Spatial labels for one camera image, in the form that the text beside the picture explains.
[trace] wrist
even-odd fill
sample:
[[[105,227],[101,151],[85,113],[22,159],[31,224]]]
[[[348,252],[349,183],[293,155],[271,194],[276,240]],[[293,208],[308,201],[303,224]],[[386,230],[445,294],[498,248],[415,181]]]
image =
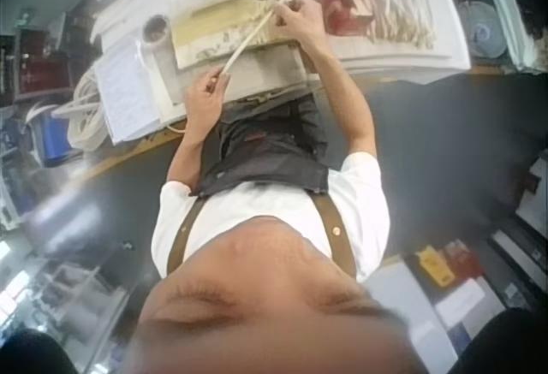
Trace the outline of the wrist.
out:
[[[185,129],[184,140],[189,145],[200,145],[206,141],[206,137],[211,132],[211,130],[206,131],[195,126],[192,126],[190,123],[187,124]]]
[[[327,43],[327,39],[325,41],[302,44],[302,48],[310,56],[313,62],[337,58],[335,52],[333,52],[332,48]]]

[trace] hand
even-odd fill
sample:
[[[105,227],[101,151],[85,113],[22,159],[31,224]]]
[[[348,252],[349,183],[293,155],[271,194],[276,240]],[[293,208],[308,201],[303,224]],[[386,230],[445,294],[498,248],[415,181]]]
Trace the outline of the hand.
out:
[[[186,132],[197,140],[205,140],[221,117],[224,95],[230,82],[229,74],[220,75],[222,70],[217,67],[205,71],[187,89]]]
[[[281,26],[279,32],[287,38],[301,43],[302,48],[310,55],[318,49],[328,47],[325,32],[324,12],[321,4],[315,0],[294,0],[294,8],[287,4],[277,4],[274,13],[278,16]]]

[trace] brown suspender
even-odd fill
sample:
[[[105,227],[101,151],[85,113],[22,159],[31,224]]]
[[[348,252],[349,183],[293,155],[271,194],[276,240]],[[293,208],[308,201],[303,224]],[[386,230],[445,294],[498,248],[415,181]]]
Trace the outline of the brown suspender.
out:
[[[331,246],[333,262],[345,273],[356,278],[354,255],[352,254],[350,240],[348,239],[339,210],[335,206],[335,203],[333,203],[329,194],[320,195],[309,193],[309,195],[316,206],[319,215],[322,217],[325,233],[327,234],[327,239]],[[207,198],[197,199],[190,209],[190,212],[187,214],[187,217],[182,222],[168,259],[168,274],[171,274],[182,264],[187,248],[188,237],[190,236],[190,230],[194,226],[194,223],[204,208],[204,205],[206,205],[206,202]]]

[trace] forehead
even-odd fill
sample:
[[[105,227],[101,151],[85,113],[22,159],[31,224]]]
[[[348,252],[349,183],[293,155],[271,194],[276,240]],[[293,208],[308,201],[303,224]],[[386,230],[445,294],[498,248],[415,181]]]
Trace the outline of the forehead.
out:
[[[405,331],[378,317],[260,321],[199,333],[176,324],[139,328],[127,373],[411,372],[420,366]]]

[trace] gray floor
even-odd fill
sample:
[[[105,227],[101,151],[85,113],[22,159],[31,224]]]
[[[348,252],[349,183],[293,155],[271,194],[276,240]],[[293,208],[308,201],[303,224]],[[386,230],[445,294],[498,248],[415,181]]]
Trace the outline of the gray floor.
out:
[[[544,76],[397,82],[367,96],[392,220],[387,256],[484,239],[512,212],[516,179],[545,146]],[[344,141],[320,106],[331,142],[326,161],[340,167]],[[150,240],[175,148],[150,151],[57,196],[29,219],[29,239],[50,256],[102,265],[107,280],[135,288],[130,307],[137,312],[158,280]],[[134,250],[124,250],[123,241]]]

